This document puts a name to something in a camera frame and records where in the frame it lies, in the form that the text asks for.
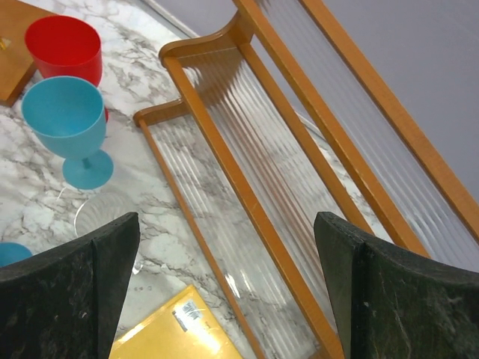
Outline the ribbed clear wine glass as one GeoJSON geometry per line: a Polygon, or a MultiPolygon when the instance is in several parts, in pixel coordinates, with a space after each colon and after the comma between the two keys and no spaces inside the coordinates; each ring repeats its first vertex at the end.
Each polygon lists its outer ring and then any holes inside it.
{"type": "Polygon", "coordinates": [[[88,234],[128,212],[141,213],[131,195],[113,185],[105,185],[93,190],[66,187],[59,194],[72,194],[79,204],[73,217],[73,230],[78,238],[88,234]]]}

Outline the blue plastic goblet front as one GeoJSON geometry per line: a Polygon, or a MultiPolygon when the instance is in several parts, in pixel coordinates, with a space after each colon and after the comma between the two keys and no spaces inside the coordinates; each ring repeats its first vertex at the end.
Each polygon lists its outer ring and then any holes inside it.
{"type": "Polygon", "coordinates": [[[28,259],[32,252],[24,245],[15,242],[0,243],[0,266],[5,267],[10,264],[28,259]]]}

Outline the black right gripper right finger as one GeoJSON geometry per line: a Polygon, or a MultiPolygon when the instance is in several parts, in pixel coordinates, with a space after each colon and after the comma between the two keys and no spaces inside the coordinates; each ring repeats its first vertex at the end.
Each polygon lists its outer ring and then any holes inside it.
{"type": "Polygon", "coordinates": [[[332,212],[317,213],[314,237],[346,358],[478,357],[478,273],[332,212]]]}

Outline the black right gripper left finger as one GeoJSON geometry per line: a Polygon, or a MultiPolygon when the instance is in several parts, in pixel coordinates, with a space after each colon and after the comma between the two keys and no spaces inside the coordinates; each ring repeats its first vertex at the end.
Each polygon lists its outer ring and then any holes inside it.
{"type": "Polygon", "coordinates": [[[128,212],[1,268],[1,357],[107,358],[139,242],[128,212]]]}

